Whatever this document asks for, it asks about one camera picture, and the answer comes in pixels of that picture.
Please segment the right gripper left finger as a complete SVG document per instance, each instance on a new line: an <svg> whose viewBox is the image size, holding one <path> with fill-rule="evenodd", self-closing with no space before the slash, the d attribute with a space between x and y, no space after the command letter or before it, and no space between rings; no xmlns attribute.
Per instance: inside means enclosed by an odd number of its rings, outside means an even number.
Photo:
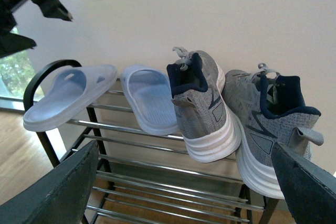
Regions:
<svg viewBox="0 0 336 224"><path fill-rule="evenodd" d="M1 205L1 223L81 223L96 177L98 144L91 141L30 187Z"/></svg>

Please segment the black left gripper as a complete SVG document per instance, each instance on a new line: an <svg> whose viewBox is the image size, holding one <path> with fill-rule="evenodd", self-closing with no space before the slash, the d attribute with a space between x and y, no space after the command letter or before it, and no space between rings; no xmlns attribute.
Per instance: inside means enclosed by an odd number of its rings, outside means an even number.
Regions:
<svg viewBox="0 0 336 224"><path fill-rule="evenodd" d="M28 37L10 33L17 22L13 12L28 0L1 0L1 58L10 56L26 49L32 49L36 42ZM38 5L43 16L71 22L72 15L60 0L31 0Z"/></svg>

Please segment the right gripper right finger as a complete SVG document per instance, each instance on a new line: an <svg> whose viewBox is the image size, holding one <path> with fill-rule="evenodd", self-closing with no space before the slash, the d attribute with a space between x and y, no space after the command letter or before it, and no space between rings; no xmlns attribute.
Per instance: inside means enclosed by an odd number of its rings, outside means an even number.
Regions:
<svg viewBox="0 0 336 224"><path fill-rule="evenodd" d="M335 223L335 177L281 143L271 159L295 222Z"/></svg>

